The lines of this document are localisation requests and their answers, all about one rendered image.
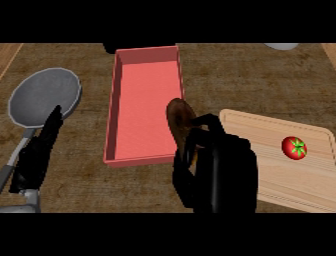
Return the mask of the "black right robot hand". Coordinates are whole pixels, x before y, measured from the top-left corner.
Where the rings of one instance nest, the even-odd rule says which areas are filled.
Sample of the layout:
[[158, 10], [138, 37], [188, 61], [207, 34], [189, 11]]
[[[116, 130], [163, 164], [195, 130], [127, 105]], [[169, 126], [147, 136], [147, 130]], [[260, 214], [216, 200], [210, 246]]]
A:
[[188, 151], [198, 150], [197, 173], [188, 156], [176, 153], [173, 185], [183, 206], [195, 213], [254, 214], [257, 210], [259, 164], [251, 142], [228, 134], [216, 115], [192, 121]]

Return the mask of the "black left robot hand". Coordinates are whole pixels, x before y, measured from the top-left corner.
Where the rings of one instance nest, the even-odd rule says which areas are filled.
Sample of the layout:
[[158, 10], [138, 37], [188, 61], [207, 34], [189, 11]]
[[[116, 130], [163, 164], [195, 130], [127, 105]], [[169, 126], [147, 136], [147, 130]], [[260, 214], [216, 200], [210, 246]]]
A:
[[20, 193], [28, 189], [39, 190], [42, 187], [49, 169], [51, 154], [64, 125], [61, 110], [62, 107], [56, 106], [40, 135], [33, 137], [27, 147], [21, 150], [11, 193]]

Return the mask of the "brown sweet potato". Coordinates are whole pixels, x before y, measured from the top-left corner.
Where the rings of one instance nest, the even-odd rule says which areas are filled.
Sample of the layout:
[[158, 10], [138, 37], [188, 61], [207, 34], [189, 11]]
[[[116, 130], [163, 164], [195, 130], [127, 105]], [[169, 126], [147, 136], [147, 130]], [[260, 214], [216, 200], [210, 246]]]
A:
[[167, 121], [181, 153], [185, 153], [186, 137], [194, 128], [195, 111], [188, 102], [175, 98], [167, 106]]

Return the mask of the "pale wooden cutting board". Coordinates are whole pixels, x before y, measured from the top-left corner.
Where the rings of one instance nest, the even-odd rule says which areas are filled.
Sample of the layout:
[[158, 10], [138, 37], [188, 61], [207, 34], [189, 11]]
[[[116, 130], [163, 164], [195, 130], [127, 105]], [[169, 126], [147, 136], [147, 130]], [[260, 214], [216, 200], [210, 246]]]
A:
[[[228, 133], [247, 138], [257, 154], [259, 199], [313, 213], [336, 213], [336, 141], [322, 127], [223, 109], [220, 120]], [[307, 156], [293, 160], [282, 141], [297, 137]]]

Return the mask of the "pink rectangular box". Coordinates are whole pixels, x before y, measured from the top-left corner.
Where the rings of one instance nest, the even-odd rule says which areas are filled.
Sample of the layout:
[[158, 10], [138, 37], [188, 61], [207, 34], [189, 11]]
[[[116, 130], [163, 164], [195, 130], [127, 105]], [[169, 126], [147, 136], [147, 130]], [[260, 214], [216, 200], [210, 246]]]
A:
[[118, 50], [104, 154], [111, 167], [173, 162], [167, 106], [175, 98], [185, 98], [179, 47]]

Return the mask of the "red tomato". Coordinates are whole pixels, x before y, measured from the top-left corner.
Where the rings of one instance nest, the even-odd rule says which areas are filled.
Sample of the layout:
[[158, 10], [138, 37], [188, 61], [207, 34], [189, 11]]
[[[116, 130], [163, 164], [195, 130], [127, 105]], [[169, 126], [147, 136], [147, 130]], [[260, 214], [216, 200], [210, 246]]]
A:
[[290, 159], [302, 160], [307, 156], [307, 145], [299, 137], [288, 136], [282, 141], [282, 151]]

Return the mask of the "grey frying pan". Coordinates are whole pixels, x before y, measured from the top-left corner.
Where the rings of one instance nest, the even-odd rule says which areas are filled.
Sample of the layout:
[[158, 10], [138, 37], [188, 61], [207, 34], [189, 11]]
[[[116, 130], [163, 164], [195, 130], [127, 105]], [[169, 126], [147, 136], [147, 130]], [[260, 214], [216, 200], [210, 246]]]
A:
[[25, 128], [24, 136], [0, 171], [0, 194], [14, 173], [20, 152], [36, 131], [45, 127], [46, 120], [56, 106], [68, 117], [79, 106], [83, 86], [77, 74], [61, 67], [36, 72], [14, 90], [8, 113], [17, 125]]

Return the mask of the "pale grey round object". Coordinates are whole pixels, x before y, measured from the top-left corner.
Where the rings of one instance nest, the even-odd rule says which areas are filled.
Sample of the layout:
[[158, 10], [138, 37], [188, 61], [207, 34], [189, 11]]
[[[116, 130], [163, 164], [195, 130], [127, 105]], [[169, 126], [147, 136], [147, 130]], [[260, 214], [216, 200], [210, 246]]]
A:
[[276, 50], [288, 51], [299, 47], [299, 43], [265, 43], [265, 45]]

